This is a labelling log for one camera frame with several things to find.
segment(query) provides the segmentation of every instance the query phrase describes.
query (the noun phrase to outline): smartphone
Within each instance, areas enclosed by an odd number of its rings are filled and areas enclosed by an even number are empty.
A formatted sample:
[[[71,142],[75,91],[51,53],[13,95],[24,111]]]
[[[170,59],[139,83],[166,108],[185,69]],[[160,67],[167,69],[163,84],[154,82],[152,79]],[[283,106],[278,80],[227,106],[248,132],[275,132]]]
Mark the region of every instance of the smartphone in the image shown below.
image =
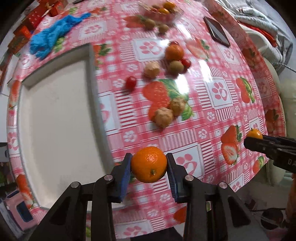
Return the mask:
[[[75,0],[74,2],[72,2],[72,4],[77,4],[77,3],[80,3],[82,1],[84,1],[84,0]]]
[[[230,43],[220,23],[208,17],[204,17],[204,21],[207,25],[212,39],[226,47],[230,47]]]

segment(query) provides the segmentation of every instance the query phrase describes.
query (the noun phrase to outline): orange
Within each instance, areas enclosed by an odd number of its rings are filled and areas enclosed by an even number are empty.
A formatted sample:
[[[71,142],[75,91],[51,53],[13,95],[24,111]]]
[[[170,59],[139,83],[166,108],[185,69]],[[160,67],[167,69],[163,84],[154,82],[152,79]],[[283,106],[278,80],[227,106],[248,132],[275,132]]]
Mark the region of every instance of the orange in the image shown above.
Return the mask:
[[[165,49],[165,58],[168,61],[179,61],[184,57],[184,50],[180,45],[172,44]]]
[[[167,169],[167,159],[161,149],[148,146],[131,159],[131,172],[143,183],[154,183],[161,179]]]
[[[166,1],[163,4],[163,7],[168,9],[168,10],[173,10],[176,7],[176,4],[174,4],[174,3],[170,2],[170,1]]]
[[[166,8],[160,8],[159,10],[158,10],[158,12],[159,13],[164,13],[164,14],[170,14],[170,12],[166,9]]]
[[[251,128],[251,130],[247,133],[247,137],[263,139],[262,133],[258,129],[255,129],[255,128]]]

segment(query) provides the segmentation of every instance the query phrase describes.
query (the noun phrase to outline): fruit bowl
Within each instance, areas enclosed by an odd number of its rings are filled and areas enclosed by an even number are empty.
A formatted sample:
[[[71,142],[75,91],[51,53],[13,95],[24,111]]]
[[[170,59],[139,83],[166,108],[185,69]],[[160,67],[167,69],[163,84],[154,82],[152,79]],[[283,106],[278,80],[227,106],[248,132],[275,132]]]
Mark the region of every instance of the fruit bowl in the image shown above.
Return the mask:
[[[154,12],[150,9],[153,4],[162,5],[165,1],[139,1],[139,13],[145,18],[150,18],[156,22],[156,24],[163,23],[166,25],[174,24],[183,15],[184,11],[178,6],[175,7],[175,13],[164,14],[160,12]]]

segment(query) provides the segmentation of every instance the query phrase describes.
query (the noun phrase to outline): cherry tomato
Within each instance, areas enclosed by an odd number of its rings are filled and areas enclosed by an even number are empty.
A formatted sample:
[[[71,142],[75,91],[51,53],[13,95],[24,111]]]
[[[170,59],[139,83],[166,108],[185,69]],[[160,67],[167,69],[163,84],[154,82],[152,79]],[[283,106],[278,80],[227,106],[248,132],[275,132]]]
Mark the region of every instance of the cherry tomato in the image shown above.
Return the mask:
[[[137,79],[133,76],[129,76],[126,78],[126,89],[132,91],[137,85]]]
[[[170,42],[169,46],[171,46],[172,44],[180,45],[177,41],[172,41],[172,42]]]
[[[184,65],[185,69],[189,69],[191,66],[191,61],[187,58],[181,59],[181,63],[182,63],[182,65]]]

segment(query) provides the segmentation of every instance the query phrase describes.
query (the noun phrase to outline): red box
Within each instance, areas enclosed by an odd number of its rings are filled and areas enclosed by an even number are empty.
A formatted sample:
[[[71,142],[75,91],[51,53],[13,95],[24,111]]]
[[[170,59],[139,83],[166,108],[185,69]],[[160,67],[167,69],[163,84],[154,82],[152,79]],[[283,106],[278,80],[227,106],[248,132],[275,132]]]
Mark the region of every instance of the red box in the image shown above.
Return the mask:
[[[46,5],[40,3],[39,6],[34,8],[32,12],[34,12],[37,15],[37,17],[42,17],[42,15],[45,14],[46,11],[47,11]]]
[[[26,43],[28,43],[28,41],[29,39],[27,39],[23,35],[14,36],[8,44],[8,48],[13,54],[17,54],[20,51],[20,49],[24,47]]]
[[[13,32],[15,35],[19,36],[19,35],[23,35],[25,36],[27,39],[30,39],[31,37],[31,33],[28,30],[27,26],[24,25],[24,23],[21,23],[20,26],[17,27],[16,30],[14,30]]]
[[[64,8],[65,8],[65,7],[63,6],[63,4],[62,4],[60,1],[58,1],[58,2],[55,3],[55,4],[53,5],[53,7],[49,10],[49,15],[50,15],[51,17],[54,17],[54,16],[56,16],[56,15],[62,13],[62,12],[64,11]]]

